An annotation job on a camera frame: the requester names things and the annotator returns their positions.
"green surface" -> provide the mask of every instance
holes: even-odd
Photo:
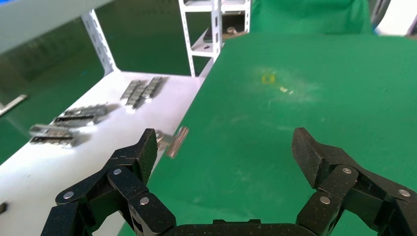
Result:
[[[371,33],[367,0],[252,0],[251,32]]]
[[[415,41],[371,35],[229,41],[181,123],[178,156],[160,161],[149,189],[178,224],[294,223],[314,192],[291,153],[293,130],[306,127],[417,190],[416,51]],[[375,232],[346,212],[332,235],[351,234]]]
[[[117,0],[96,10],[117,66],[126,71],[189,74],[177,0]],[[190,14],[190,37],[207,28],[208,13]],[[208,58],[195,58],[201,71]],[[0,117],[0,164],[103,76],[80,18],[0,55],[0,102],[27,100]]]

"stack of metal parts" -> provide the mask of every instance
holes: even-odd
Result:
[[[146,85],[145,81],[133,80],[120,97],[120,102],[128,109],[137,109],[143,101],[152,99],[162,83],[162,77],[154,77]]]
[[[94,125],[98,117],[107,114],[106,105],[79,107],[65,111],[50,125],[36,124],[29,130],[30,144],[51,144],[62,148],[72,148],[77,143],[77,129]]]

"shelf rack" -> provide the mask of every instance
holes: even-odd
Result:
[[[181,11],[182,28],[184,30],[185,46],[187,48],[188,62],[190,65],[191,76],[195,77],[193,56],[212,58],[213,63],[220,54],[222,41],[222,15],[225,12],[244,12],[245,13],[245,32],[250,30],[250,7],[251,0],[179,0]],[[204,42],[204,35],[207,30],[191,46],[188,33],[187,12],[211,12],[211,35],[212,43]]]

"yellow stain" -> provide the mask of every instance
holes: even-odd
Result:
[[[264,75],[262,76],[262,84],[264,85],[270,85],[275,83],[275,75]]]

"white shelf surface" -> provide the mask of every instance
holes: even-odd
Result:
[[[15,0],[0,4],[0,54],[112,0]]]
[[[186,12],[211,12],[212,0],[189,0],[185,3]],[[244,11],[246,9],[245,0],[222,0],[221,10]]]
[[[404,36],[408,33],[416,17],[417,1],[391,1],[385,16],[379,23],[376,31],[383,35]]]
[[[168,79],[150,103],[133,113],[120,105],[119,98],[130,81],[155,76]],[[88,140],[72,149],[26,144],[0,166],[0,202],[9,203],[0,217],[0,235],[40,235],[59,192],[101,170],[116,149],[137,143],[146,128],[172,135],[203,81],[202,77],[137,72],[113,72],[104,77],[70,106],[107,103],[114,107],[102,122],[85,131]],[[30,224],[22,227],[22,222]],[[117,235],[123,222],[116,212],[94,235]]]
[[[204,42],[204,35],[206,35],[208,29],[197,39],[197,41],[191,46],[191,54],[198,57],[213,57],[213,44]]]

